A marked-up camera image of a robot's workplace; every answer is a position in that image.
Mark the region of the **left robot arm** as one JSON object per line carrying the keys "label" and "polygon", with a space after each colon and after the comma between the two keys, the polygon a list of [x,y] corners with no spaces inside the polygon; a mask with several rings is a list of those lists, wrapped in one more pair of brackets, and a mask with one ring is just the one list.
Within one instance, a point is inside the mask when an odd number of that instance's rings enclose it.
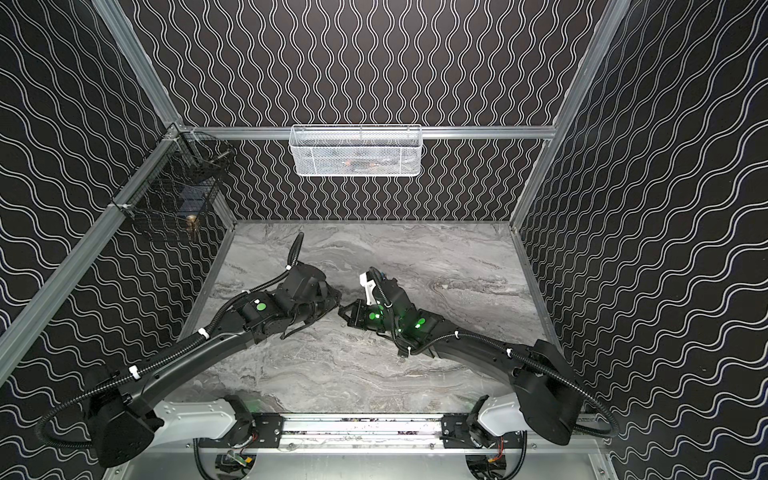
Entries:
{"label": "left robot arm", "polygon": [[318,268],[302,262],[283,272],[268,289],[230,299],[202,333],[194,333],[145,360],[113,373],[87,376],[100,391],[85,401],[88,448],[105,468],[138,456],[168,422],[155,412],[166,396],[193,377],[271,336],[285,338],[336,309],[342,294]]}

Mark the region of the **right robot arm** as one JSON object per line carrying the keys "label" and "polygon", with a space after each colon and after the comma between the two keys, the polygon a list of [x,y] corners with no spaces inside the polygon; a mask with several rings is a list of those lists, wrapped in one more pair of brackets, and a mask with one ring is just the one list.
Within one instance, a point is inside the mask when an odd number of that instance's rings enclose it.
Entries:
{"label": "right robot arm", "polygon": [[555,445],[570,442],[584,399],[576,391],[580,381],[553,344],[513,344],[464,329],[417,307],[394,279],[382,288],[368,280],[365,290],[364,299],[339,308],[348,326],[384,336],[404,358],[451,360],[509,385],[511,393],[489,396],[473,408],[480,440],[525,429]]}

